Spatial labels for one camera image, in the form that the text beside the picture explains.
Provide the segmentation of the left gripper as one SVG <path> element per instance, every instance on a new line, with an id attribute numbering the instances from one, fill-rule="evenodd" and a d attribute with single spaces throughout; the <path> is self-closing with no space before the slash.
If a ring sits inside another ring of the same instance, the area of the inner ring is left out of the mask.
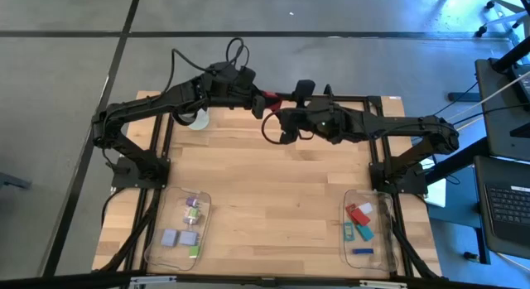
<path id="1" fill-rule="evenodd" d="M 259 96 L 259 90 L 255 85 L 239 87 L 236 84 L 228 84 L 224 87 L 224 92 L 225 107 L 252 109 L 255 118 L 263 118 L 265 98 Z"/>

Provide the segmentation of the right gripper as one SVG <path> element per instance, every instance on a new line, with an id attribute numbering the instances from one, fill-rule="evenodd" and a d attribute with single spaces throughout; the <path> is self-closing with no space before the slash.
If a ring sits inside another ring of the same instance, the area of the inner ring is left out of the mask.
<path id="1" fill-rule="evenodd" d="M 313 80 L 301 79 L 296 83 L 296 102 L 310 99 L 315 90 Z M 283 109 L 283 132 L 295 134 L 299 130 L 313 133 L 327 132 L 327 99 L 312 99 L 307 106 Z"/>

